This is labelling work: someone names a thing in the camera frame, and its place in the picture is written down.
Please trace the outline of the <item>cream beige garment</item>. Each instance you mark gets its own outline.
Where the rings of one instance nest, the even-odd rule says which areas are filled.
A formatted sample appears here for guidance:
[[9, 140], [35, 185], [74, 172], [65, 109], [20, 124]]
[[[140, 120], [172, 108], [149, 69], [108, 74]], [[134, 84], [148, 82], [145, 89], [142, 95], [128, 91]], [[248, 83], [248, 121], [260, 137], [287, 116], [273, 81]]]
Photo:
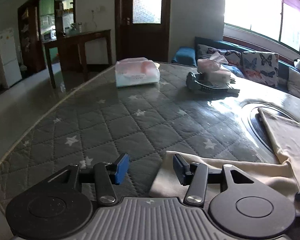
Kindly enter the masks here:
[[261, 162], [236, 161], [217, 157], [216, 159], [201, 158], [196, 155], [166, 151], [166, 157], [153, 181], [149, 195], [151, 197], [185, 197], [188, 186], [182, 186], [173, 170], [173, 157], [180, 154], [188, 163], [206, 164], [209, 168], [221, 169], [224, 164], [231, 164], [256, 178], [260, 182], [286, 196], [300, 213], [300, 202], [295, 201], [295, 194], [300, 192], [300, 122], [260, 110], [262, 121], [265, 122], [266, 133], [270, 137], [274, 153], [270, 160], [257, 152], [266, 153], [261, 148], [239, 148], [248, 157], [252, 153]]

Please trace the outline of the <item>grey quilted star tablecloth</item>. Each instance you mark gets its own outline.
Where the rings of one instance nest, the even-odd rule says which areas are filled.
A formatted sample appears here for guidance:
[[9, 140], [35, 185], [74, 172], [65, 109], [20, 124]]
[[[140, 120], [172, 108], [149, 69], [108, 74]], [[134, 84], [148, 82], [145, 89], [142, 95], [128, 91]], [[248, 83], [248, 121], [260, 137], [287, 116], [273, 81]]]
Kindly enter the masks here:
[[261, 162], [243, 146], [263, 149], [272, 162], [243, 124], [247, 103], [280, 107], [300, 122], [300, 99], [275, 88], [237, 77], [237, 97], [196, 93], [186, 87], [191, 67], [163, 63], [159, 71], [158, 84], [117, 88], [110, 68], [46, 113], [0, 159], [0, 210], [67, 165], [91, 167], [123, 153], [130, 165], [115, 189], [120, 197], [147, 196], [166, 151]]

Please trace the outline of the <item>round black induction plate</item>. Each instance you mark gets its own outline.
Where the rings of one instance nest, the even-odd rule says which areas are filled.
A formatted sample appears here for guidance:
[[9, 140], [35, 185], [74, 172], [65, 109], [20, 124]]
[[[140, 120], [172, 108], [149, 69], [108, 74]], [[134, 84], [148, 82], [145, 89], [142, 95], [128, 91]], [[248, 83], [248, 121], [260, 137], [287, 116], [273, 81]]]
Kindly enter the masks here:
[[271, 114], [278, 115], [289, 120], [296, 121], [296, 118], [280, 107], [272, 106], [268, 103], [253, 102], [247, 103], [242, 107], [241, 117], [247, 131], [255, 140], [259, 141], [268, 152], [274, 153], [270, 137], [267, 133], [266, 126], [263, 123], [259, 110], [268, 111]]

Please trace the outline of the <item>teal black basket tool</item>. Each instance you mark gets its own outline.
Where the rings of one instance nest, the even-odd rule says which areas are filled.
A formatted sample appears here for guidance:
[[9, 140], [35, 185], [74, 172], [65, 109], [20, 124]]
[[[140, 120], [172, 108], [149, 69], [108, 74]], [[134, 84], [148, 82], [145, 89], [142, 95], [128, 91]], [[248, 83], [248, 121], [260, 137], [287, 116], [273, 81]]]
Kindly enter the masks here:
[[203, 80], [203, 74], [189, 72], [186, 77], [186, 86], [189, 90], [208, 94], [239, 94], [240, 89], [228, 83], [210, 82]]

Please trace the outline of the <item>white tissue box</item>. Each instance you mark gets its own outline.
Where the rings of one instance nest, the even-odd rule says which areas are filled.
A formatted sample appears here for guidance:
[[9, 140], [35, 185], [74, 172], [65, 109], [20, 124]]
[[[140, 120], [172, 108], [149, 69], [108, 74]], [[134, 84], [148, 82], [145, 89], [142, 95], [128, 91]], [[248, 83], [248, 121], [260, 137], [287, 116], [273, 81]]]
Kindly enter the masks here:
[[204, 75], [206, 81], [230, 83], [231, 71], [224, 64], [228, 65], [227, 59], [216, 51], [208, 59], [198, 59], [197, 71]]

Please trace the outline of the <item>pink tissue pack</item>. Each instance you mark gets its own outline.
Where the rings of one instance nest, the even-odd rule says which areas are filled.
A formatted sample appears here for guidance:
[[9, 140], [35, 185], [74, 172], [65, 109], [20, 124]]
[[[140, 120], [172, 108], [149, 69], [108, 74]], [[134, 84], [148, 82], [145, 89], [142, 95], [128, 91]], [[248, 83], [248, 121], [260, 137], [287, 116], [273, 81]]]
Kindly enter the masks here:
[[117, 61], [114, 65], [116, 87], [129, 87], [158, 83], [160, 64], [144, 57]]

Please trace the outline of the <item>grey cushion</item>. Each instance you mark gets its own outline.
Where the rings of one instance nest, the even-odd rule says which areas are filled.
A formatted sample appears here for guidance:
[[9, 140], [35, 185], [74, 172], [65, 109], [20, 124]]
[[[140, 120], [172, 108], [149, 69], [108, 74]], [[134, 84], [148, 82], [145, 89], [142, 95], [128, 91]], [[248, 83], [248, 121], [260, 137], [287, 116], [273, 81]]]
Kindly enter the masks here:
[[290, 94], [300, 98], [300, 73], [289, 68], [287, 88]]

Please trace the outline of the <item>left butterfly pillow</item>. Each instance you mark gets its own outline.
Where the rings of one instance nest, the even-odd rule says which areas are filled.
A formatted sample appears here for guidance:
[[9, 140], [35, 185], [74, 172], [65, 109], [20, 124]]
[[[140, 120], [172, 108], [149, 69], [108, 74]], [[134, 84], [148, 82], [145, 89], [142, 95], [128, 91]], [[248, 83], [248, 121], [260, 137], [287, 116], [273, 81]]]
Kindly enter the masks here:
[[236, 50], [217, 49], [211, 46], [198, 44], [196, 53], [197, 59], [209, 59], [220, 63], [237, 77], [244, 78], [241, 66], [241, 52]]

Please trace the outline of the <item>butterfly pillow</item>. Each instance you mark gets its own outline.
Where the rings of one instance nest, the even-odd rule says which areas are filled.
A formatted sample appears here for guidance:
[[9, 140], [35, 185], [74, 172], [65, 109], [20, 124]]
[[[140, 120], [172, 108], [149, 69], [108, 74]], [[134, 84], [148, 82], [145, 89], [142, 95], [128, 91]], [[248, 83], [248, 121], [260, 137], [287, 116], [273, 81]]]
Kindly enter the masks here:
[[243, 74], [256, 83], [270, 87], [279, 84], [279, 55], [263, 51], [244, 51], [242, 53]]
[[217, 49], [211, 46], [198, 44], [196, 53], [197, 59], [209, 59], [220, 63], [237, 77], [244, 78], [241, 66], [241, 52], [236, 50]]

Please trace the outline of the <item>blue corner sofa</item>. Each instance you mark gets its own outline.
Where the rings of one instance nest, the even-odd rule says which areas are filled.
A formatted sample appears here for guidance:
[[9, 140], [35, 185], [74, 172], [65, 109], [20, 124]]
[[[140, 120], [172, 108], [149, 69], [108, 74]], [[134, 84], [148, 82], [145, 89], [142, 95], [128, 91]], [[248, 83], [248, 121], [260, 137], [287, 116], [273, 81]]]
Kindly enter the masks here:
[[267, 85], [300, 98], [300, 72], [280, 59], [278, 53], [253, 50], [226, 41], [196, 37], [194, 48], [180, 47], [172, 63], [197, 67], [199, 59], [210, 59], [218, 52], [225, 68], [236, 76]]

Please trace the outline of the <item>right butterfly pillow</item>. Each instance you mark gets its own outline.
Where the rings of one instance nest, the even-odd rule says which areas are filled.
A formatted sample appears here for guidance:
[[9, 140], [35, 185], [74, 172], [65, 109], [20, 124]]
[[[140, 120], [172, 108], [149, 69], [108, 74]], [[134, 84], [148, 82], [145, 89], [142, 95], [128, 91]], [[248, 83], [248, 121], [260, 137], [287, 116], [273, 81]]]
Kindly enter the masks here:
[[270, 87], [279, 84], [279, 55], [263, 51], [244, 51], [242, 53], [243, 74], [256, 83]]

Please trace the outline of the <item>white refrigerator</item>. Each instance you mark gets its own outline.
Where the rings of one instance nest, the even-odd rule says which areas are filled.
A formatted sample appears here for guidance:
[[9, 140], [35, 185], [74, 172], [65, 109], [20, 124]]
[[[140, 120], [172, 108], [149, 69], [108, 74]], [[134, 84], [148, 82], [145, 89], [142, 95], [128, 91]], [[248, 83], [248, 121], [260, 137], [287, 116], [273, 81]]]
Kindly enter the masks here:
[[12, 28], [0, 32], [0, 75], [6, 89], [22, 79]]

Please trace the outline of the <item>dark wooden door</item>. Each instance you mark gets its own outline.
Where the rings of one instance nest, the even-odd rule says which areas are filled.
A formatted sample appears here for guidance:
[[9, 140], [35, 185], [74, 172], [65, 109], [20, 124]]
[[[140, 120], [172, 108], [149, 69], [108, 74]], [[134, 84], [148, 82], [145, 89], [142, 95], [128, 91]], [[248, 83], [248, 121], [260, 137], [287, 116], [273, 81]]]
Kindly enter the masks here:
[[171, 0], [115, 0], [116, 59], [168, 61]]

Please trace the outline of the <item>window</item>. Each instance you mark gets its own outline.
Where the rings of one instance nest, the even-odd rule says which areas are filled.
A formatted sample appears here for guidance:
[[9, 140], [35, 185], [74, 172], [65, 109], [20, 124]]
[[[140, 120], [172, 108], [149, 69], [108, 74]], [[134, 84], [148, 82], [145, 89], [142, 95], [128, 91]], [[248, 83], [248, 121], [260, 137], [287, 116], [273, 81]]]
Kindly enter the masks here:
[[300, 51], [300, 0], [225, 0], [224, 21]]

